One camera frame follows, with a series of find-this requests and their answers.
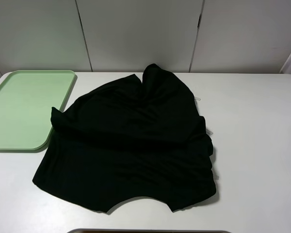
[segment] green tray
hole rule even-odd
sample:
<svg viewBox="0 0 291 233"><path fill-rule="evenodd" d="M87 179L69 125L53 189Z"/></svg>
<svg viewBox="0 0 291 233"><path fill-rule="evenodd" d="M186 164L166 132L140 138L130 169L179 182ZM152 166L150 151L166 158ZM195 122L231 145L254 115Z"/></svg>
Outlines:
<svg viewBox="0 0 291 233"><path fill-rule="evenodd" d="M61 109L75 79L70 70L20 70L0 85L0 150L36 150L48 140L51 108Z"/></svg>

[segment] white table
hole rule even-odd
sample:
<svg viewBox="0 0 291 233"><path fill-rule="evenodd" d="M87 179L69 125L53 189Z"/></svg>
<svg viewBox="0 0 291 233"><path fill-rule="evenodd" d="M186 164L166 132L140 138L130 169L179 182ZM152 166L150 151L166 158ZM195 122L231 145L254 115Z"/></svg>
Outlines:
<svg viewBox="0 0 291 233"><path fill-rule="evenodd" d="M67 107L77 97L131 73L76 74ZM218 195L175 213L152 199L127 202L110 215L96 213L32 183L45 151L0 153L0 233L73 229L291 233L291 75L176 75L201 98L199 112L214 133Z"/></svg>

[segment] light green tray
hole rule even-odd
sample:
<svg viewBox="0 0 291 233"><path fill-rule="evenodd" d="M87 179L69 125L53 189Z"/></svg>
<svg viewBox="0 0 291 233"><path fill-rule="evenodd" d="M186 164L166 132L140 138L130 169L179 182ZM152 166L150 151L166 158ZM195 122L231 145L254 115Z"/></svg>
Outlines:
<svg viewBox="0 0 291 233"><path fill-rule="evenodd" d="M74 82L70 70L20 70L0 85L0 150L36 150L48 140L51 108L61 109Z"/></svg>

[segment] clothing tag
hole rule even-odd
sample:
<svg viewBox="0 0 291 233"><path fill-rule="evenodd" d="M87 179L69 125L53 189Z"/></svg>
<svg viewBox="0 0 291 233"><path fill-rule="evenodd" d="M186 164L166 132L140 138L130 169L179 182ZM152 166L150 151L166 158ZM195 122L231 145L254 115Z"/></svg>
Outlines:
<svg viewBox="0 0 291 233"><path fill-rule="evenodd" d="M213 132L211 132L210 130L206 129L206 133L208 133L209 135L213 135Z"/></svg>

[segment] black t-shirt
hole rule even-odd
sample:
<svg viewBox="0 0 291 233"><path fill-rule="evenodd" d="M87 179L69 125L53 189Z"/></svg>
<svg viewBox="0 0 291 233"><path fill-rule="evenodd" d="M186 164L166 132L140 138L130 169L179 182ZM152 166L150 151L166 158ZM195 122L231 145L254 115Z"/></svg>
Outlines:
<svg viewBox="0 0 291 233"><path fill-rule="evenodd" d="M194 96L173 73L149 65L136 75L52 109L54 133L33 178L42 190L107 212L147 196L172 211L216 192L213 147Z"/></svg>

